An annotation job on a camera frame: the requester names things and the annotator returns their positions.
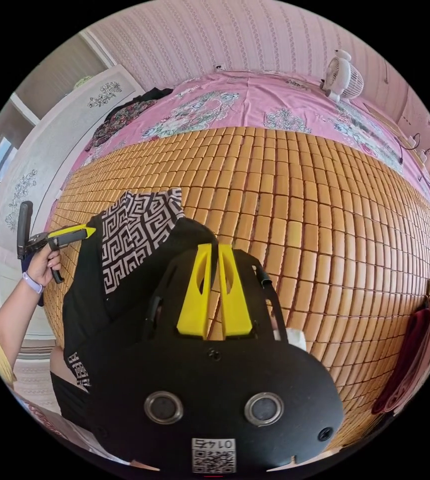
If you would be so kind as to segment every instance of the wristband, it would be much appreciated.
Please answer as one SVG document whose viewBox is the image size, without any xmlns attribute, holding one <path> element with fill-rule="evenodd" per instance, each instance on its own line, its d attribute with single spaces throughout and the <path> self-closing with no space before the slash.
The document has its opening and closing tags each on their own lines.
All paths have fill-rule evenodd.
<svg viewBox="0 0 430 480">
<path fill-rule="evenodd" d="M 36 293 L 40 294 L 43 292 L 45 287 L 39 283 L 36 283 L 25 271 L 23 272 L 23 279 Z"/>
</svg>

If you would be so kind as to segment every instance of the label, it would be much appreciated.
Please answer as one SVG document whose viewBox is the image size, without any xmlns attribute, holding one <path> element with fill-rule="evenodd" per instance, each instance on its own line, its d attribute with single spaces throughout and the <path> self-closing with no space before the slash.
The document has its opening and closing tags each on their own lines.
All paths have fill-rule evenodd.
<svg viewBox="0 0 430 480">
<path fill-rule="evenodd" d="M 192 467 L 195 474 L 233 474 L 236 472 L 234 438 L 192 438 Z"/>
</svg>

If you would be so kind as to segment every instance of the yellow bracket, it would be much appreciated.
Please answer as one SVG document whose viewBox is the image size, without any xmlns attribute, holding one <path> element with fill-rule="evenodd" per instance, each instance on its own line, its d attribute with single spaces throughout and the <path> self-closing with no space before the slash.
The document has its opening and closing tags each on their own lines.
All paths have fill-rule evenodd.
<svg viewBox="0 0 430 480">
<path fill-rule="evenodd" d="M 93 233 L 95 233 L 96 228 L 92 228 L 90 226 L 86 226 L 85 223 L 80 225 L 69 226 L 67 228 L 62 228 L 60 230 L 51 231 L 48 234 L 48 238 L 51 239 L 53 237 L 59 237 L 60 235 L 71 234 L 73 232 L 77 232 L 79 230 L 86 230 L 86 238 L 91 237 Z"/>
<path fill-rule="evenodd" d="M 198 245 L 185 301 L 176 328 L 181 335 L 208 336 L 208 301 L 211 291 L 211 244 Z"/>
<path fill-rule="evenodd" d="M 218 246 L 223 337 L 249 335 L 252 323 L 230 245 Z"/>
</svg>

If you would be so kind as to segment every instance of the bed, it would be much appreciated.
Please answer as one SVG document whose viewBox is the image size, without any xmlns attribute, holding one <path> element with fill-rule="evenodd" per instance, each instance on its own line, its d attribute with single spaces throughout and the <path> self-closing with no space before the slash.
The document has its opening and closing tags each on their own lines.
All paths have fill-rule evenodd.
<svg viewBox="0 0 430 480">
<path fill-rule="evenodd" d="M 255 127 L 312 134 L 360 150 L 398 172 L 430 201 L 429 175 L 422 175 L 419 163 L 400 146 L 389 127 L 394 122 L 379 120 L 383 115 L 363 98 L 335 104 L 318 85 L 315 78 L 249 72 L 185 81 L 106 143 L 83 151 L 61 191 L 77 169 L 129 145 L 210 128 Z"/>
<path fill-rule="evenodd" d="M 309 78 L 189 80 L 80 155 L 47 224 L 85 222 L 125 190 L 181 187 L 186 216 L 260 259 L 287 325 L 332 374 L 345 422 L 331 448 L 376 421 L 371 406 L 430 279 L 430 187 L 368 108 L 333 104 Z M 63 252 L 67 281 L 45 292 L 61 345 L 78 248 Z M 210 318 L 220 340 L 217 298 Z"/>
</svg>

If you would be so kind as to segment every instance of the electric fan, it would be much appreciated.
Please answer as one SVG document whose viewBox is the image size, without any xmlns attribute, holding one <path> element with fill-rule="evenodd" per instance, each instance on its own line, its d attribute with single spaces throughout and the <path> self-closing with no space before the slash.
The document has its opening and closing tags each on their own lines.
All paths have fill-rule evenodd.
<svg viewBox="0 0 430 480">
<path fill-rule="evenodd" d="M 325 95 L 338 103 L 340 99 L 358 97 L 363 90 L 363 78 L 360 72 L 350 63 L 351 55 L 345 50 L 335 50 L 336 57 L 328 64 L 325 79 L 320 88 Z"/>
</svg>

